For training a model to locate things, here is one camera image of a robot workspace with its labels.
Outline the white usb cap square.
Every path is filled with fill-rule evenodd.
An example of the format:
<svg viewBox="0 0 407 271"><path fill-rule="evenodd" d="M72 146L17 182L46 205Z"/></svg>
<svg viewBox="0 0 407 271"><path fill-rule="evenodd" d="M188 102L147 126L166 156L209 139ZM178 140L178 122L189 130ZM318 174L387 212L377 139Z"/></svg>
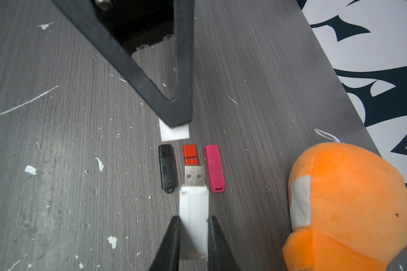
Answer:
<svg viewBox="0 0 407 271"><path fill-rule="evenodd" d="M186 140L190 138L188 124L171 128L166 125L161 119L159 119L159 129L162 142Z"/></svg>

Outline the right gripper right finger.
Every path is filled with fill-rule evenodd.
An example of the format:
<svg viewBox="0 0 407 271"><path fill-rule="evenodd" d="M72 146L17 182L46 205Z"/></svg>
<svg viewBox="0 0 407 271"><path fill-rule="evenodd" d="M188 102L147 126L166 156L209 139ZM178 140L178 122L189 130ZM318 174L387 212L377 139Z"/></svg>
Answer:
<svg viewBox="0 0 407 271"><path fill-rule="evenodd" d="M211 216L208 222L208 270L240 271L240 267L215 216Z"/></svg>

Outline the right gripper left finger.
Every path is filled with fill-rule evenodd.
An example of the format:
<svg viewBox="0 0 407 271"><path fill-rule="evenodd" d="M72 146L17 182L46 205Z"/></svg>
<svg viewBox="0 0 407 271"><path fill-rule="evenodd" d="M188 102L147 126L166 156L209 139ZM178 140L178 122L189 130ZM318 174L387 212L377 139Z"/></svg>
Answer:
<svg viewBox="0 0 407 271"><path fill-rule="evenodd" d="M148 271L178 271L180 256L180 218L174 216Z"/></svg>

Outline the black usb drive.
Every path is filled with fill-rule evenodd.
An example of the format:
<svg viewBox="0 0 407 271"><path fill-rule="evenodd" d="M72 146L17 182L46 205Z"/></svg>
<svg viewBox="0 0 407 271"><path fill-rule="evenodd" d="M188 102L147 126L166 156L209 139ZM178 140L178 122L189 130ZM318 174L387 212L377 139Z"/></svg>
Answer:
<svg viewBox="0 0 407 271"><path fill-rule="evenodd" d="M175 190L177 185L173 147L171 145L160 145L158 155L162 190L169 194Z"/></svg>

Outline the red usb drive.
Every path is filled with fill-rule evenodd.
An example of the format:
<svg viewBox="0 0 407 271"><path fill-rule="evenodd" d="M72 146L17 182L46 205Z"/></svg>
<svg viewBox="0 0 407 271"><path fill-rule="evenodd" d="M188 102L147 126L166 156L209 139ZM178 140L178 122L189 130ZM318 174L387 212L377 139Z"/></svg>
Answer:
<svg viewBox="0 0 407 271"><path fill-rule="evenodd" d="M199 165L197 148L195 145L183 145L183 159L186 166Z"/></svg>

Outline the pink usb drive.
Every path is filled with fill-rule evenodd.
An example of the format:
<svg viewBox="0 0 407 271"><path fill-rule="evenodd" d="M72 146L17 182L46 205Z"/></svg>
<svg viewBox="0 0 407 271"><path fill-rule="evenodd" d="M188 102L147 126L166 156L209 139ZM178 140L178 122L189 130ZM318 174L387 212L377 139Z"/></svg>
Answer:
<svg viewBox="0 0 407 271"><path fill-rule="evenodd" d="M225 178L217 145L205 146L206 165L209 184L212 192L221 193L225 190Z"/></svg>

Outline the white usb drive short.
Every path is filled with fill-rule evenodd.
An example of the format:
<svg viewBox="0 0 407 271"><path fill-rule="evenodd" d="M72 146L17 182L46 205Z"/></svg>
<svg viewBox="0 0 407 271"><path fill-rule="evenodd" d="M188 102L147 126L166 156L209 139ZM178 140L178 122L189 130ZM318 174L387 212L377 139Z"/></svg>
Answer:
<svg viewBox="0 0 407 271"><path fill-rule="evenodd" d="M179 192L180 259L207 261L209 189L202 165L185 166Z"/></svg>

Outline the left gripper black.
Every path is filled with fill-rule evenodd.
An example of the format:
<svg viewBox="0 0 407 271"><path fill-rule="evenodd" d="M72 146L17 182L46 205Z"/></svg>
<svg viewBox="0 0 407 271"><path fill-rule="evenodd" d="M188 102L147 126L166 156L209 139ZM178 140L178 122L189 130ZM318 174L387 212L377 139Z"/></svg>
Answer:
<svg viewBox="0 0 407 271"><path fill-rule="evenodd" d="M193 116L194 1L54 1L58 10L169 127ZM176 95L166 98L132 54L174 37Z"/></svg>

